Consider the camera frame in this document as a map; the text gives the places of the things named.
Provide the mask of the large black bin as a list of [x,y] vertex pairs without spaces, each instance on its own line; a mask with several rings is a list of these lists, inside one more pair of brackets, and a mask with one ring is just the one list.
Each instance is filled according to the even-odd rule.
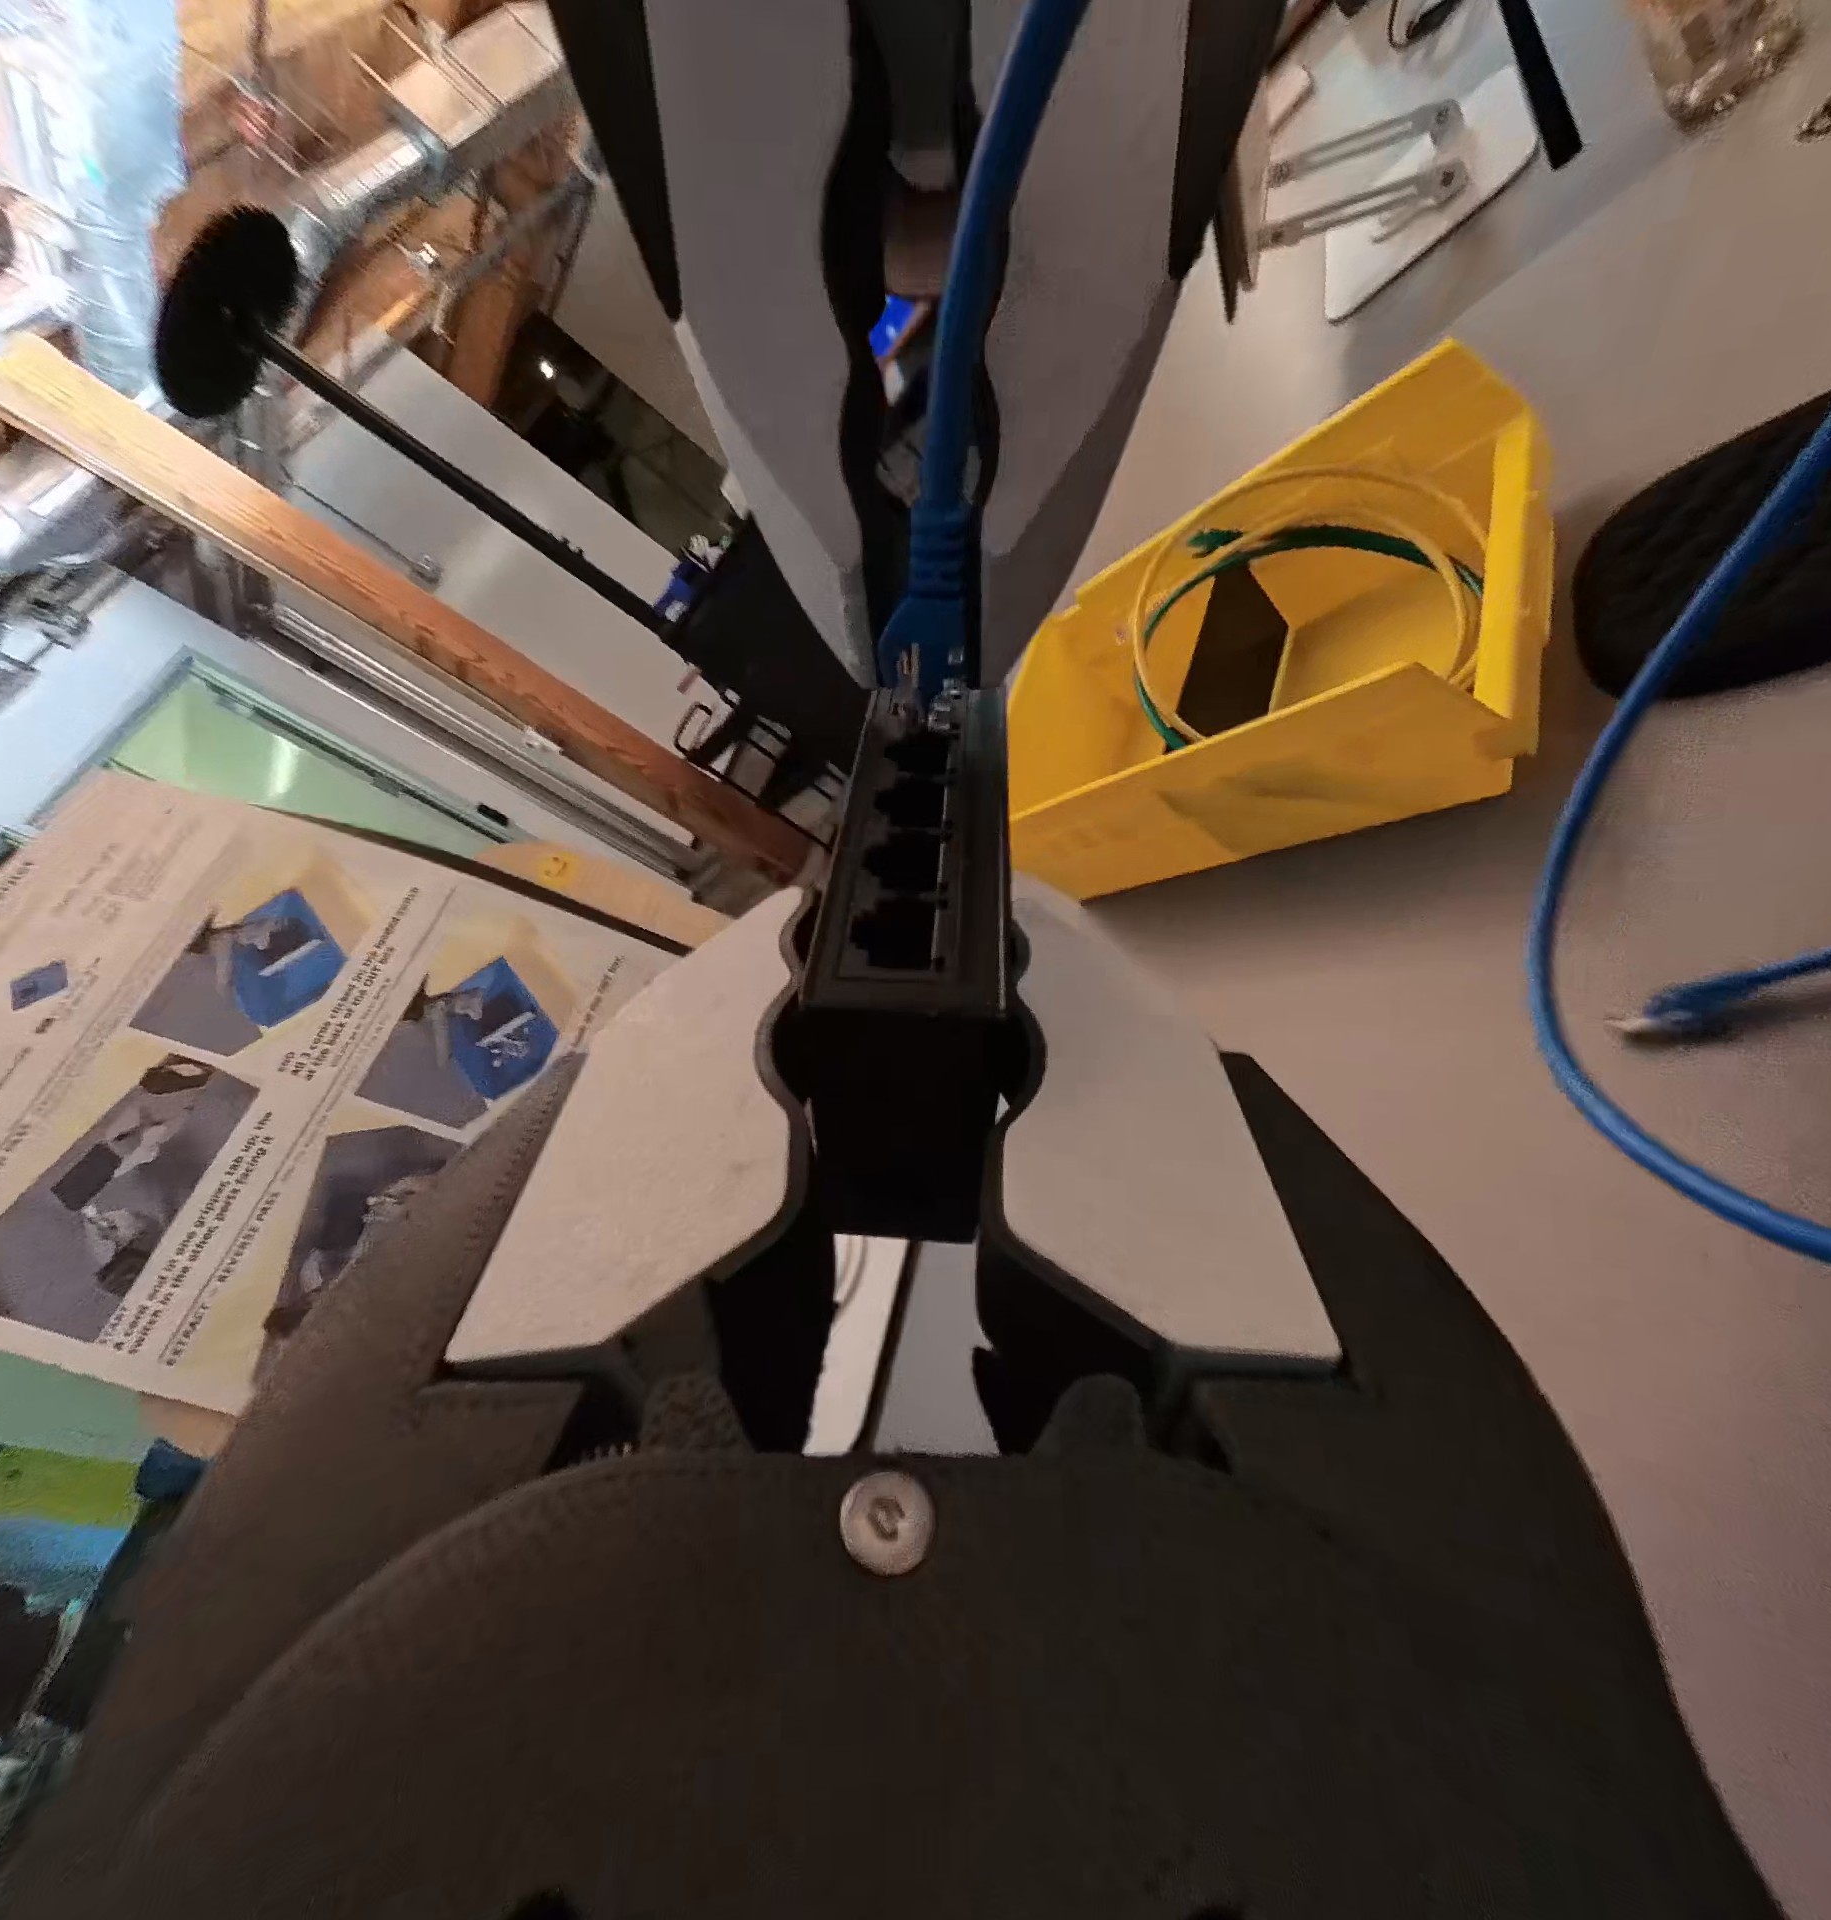
[[664,643],[704,687],[676,753],[768,812],[832,792],[850,774],[866,694],[822,635],[752,518],[710,565],[684,559],[656,604]]

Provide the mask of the clear glass jar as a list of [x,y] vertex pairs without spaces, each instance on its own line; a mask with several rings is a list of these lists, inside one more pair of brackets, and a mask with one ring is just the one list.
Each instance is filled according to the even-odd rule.
[[1661,109],[1683,133],[1715,123],[1803,41],[1795,2],[1631,2]]

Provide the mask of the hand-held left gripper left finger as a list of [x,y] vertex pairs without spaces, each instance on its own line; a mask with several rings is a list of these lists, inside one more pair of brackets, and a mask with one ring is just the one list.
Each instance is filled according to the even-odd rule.
[[798,1126],[758,1043],[806,902],[790,886],[750,909],[598,1029],[448,1342],[454,1370],[594,1356],[774,1236]]

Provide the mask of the black bin divider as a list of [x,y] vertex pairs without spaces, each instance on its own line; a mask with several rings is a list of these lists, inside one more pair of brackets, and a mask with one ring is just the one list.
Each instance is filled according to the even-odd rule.
[[1185,747],[1263,719],[1287,654],[1289,623],[1249,565],[1219,568],[1175,613],[1201,615],[1179,694],[1173,733]]

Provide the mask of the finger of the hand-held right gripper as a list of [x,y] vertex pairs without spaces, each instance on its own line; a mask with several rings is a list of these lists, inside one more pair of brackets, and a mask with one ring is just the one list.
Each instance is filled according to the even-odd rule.
[[982,349],[990,611],[1051,608],[1071,583],[1165,345],[1187,13],[1089,4],[1027,155]]
[[784,583],[870,687],[864,539],[838,450],[850,360],[824,249],[852,106],[848,8],[650,2],[644,25],[690,376]]

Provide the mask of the printed instruction sheet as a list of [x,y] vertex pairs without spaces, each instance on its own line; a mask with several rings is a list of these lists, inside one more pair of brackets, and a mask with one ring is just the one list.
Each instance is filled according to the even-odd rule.
[[0,1350],[236,1416],[692,942],[124,773],[0,867]]

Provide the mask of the yellow plastic bin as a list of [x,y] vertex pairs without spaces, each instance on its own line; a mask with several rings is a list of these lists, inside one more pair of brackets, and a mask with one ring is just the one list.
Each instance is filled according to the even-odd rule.
[[[1549,442],[1447,340],[1075,589],[1009,697],[1017,868],[1079,901],[1503,796],[1541,733]],[[1183,747],[1201,615],[1249,565],[1289,623],[1271,711]]]

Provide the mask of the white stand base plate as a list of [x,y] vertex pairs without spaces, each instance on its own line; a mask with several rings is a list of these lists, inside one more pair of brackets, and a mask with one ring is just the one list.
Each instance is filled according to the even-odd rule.
[[872,1442],[894,1368],[922,1245],[840,1235],[834,1248],[834,1317],[802,1452],[852,1454]]

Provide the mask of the wooden beam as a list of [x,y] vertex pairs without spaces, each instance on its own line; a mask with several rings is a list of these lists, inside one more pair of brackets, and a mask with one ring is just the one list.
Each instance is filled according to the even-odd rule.
[[822,859],[802,828],[558,680],[36,335],[0,349],[0,421],[232,559],[352,616],[712,853],[782,886],[804,883]]

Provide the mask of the black ethernet switch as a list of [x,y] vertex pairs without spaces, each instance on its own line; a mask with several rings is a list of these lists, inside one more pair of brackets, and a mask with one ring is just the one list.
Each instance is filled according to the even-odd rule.
[[970,1245],[1023,1070],[1005,702],[874,694],[780,1033],[846,1236]]

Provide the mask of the black disc pole stand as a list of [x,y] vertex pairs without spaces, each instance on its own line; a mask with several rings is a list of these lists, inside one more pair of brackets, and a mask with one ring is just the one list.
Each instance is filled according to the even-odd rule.
[[160,299],[156,375],[162,396],[186,421],[218,421],[246,403],[262,372],[274,369],[606,604],[660,641],[670,637],[668,621],[650,600],[418,440],[290,343],[286,329],[300,294],[300,252],[276,212],[234,205],[212,218],[182,255]]

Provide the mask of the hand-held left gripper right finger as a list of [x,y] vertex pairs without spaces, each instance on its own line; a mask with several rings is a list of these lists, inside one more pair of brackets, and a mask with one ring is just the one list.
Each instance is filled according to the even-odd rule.
[[1019,1100],[982,1247],[1159,1365],[1333,1370],[1341,1342],[1209,1034],[1079,904],[1019,881]]

